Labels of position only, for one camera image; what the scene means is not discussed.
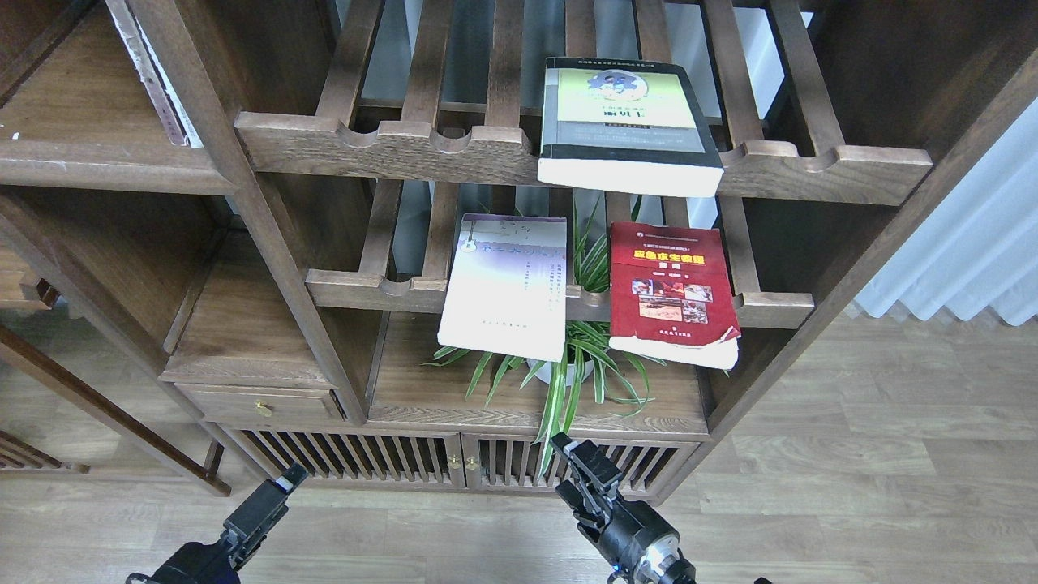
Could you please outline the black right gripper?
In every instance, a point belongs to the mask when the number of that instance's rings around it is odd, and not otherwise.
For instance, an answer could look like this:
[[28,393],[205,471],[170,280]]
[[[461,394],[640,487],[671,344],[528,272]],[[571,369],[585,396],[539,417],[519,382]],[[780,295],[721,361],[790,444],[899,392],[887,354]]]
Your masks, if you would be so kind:
[[[679,549],[677,530],[645,501],[618,499],[622,473],[592,440],[572,440],[559,432],[550,444],[572,475],[555,492],[571,508],[578,531],[612,566],[608,583],[696,581],[696,569]],[[604,515],[609,515],[605,524]]]

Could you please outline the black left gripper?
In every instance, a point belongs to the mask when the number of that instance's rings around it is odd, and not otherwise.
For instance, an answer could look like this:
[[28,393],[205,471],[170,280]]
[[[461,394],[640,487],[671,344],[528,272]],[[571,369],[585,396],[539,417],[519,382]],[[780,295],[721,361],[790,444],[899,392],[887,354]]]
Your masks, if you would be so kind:
[[224,521],[224,532],[211,544],[189,541],[148,578],[148,583],[241,583],[238,571],[252,546],[288,513],[286,501],[309,476],[300,463],[276,480],[266,480]]

